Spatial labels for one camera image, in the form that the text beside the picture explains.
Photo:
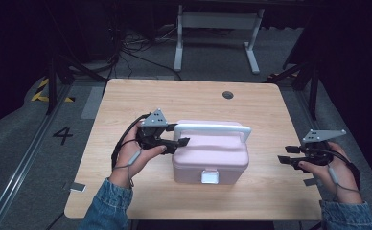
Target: human hand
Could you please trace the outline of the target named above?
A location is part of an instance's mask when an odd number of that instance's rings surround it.
[[[141,149],[141,147],[138,145],[138,142],[135,141],[135,136],[140,126],[141,122],[137,123],[136,126],[134,126],[124,138],[123,145],[118,153],[117,163],[115,165],[115,167],[122,168],[113,170],[110,178],[108,179],[111,183],[123,188],[129,188],[132,177],[141,172],[148,161],[166,150],[166,146],[157,146],[152,149]],[[138,158],[136,158],[132,165],[125,167],[131,157],[138,150],[141,150]]]
[[[329,142],[331,150],[336,151],[348,159],[344,149],[336,143]],[[358,192],[357,183],[351,170],[346,166],[345,162],[334,157],[330,163],[337,176],[338,184],[336,184],[329,174],[329,166],[317,166],[306,161],[300,161],[299,167],[318,176],[324,186],[331,192],[336,194],[338,202],[341,203],[362,203],[362,198]]]

